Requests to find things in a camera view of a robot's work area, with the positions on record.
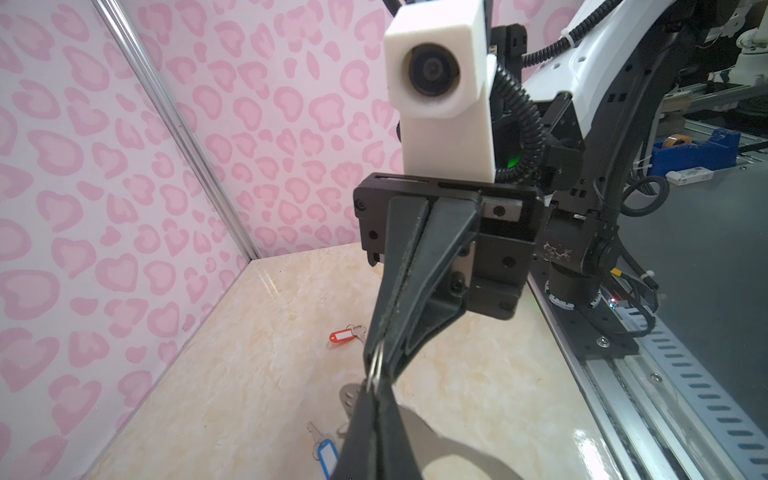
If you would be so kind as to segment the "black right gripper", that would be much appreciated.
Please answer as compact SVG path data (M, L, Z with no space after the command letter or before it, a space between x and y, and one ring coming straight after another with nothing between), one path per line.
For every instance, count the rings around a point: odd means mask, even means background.
M396 380L426 342L466 311L467 290L468 311L512 318L544 215L539 189L373 173L353 200L369 263L384 261L367 367ZM453 273L474 237L472 271Z

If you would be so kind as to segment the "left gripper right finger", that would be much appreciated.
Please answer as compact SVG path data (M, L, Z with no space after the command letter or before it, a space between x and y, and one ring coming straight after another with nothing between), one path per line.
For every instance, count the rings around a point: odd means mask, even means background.
M375 389L376 479L421 480L391 383L380 380Z

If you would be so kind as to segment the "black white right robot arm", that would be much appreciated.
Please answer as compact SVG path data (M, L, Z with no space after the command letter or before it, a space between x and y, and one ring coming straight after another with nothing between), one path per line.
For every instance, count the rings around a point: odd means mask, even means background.
M354 191L362 247L384 277L363 350L396 379L467 312L511 318L528 275L574 330L579 358L621 358L656 325L629 330L603 291L639 307L642 280L613 275L617 220L642 128L734 1L602 1L528 53L489 1L390 1L387 86L401 114L400 175Z

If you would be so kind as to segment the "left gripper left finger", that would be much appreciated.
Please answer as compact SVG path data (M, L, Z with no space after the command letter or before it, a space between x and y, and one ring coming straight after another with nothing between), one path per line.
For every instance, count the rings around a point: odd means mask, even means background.
M376 407L372 394L361 384L345 385L340 400L349 414L346 437L331 478L376 479Z

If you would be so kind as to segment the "key with blue tag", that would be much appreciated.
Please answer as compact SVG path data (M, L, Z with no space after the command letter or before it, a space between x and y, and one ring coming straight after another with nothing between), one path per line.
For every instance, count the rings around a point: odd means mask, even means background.
M339 459L335 441L331 435L322 433L313 422L307 423L307 430L314 441L313 458L319 462L324 477L331 479Z

